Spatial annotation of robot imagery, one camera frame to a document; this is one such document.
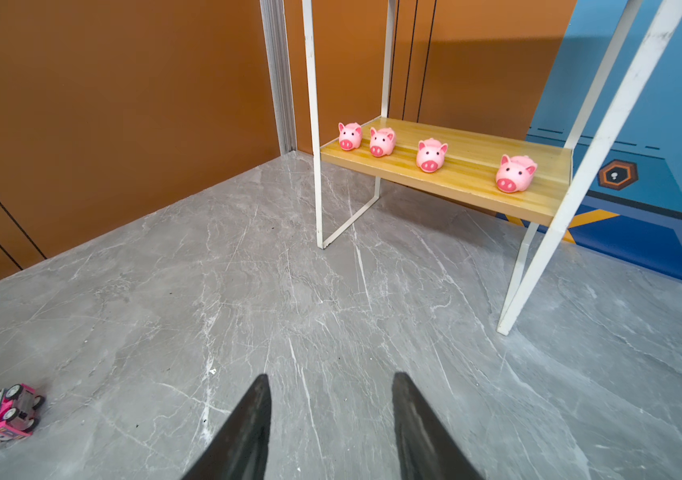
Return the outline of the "pink pig toy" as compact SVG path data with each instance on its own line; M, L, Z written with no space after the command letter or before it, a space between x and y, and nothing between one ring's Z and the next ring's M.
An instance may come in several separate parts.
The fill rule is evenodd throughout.
M370 152L376 158L389 156L396 147L396 132L389 127L370 129Z
M526 191L538 170L538 164L528 156L503 155L496 174L497 188L507 194Z
M363 129L359 123L339 123L338 130L338 143L342 150L352 151L358 149L361 146L363 140Z
M445 163L449 145L434 138L418 143L417 166L425 173L435 173Z

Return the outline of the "pink toy car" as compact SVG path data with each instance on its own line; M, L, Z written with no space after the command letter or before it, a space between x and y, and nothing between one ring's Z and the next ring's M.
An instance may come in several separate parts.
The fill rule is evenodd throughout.
M0 442L31 437L46 397L24 383L0 390Z

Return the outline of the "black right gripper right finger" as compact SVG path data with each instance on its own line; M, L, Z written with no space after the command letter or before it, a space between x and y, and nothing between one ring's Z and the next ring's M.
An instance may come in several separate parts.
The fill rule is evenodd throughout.
M407 373L394 375L392 394L402 479L483 479Z

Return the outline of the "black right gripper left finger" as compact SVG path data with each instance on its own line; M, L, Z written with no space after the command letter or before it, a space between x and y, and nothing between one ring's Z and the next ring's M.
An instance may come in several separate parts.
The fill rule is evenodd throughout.
M268 375L260 374L183 479L264 479L271 417Z

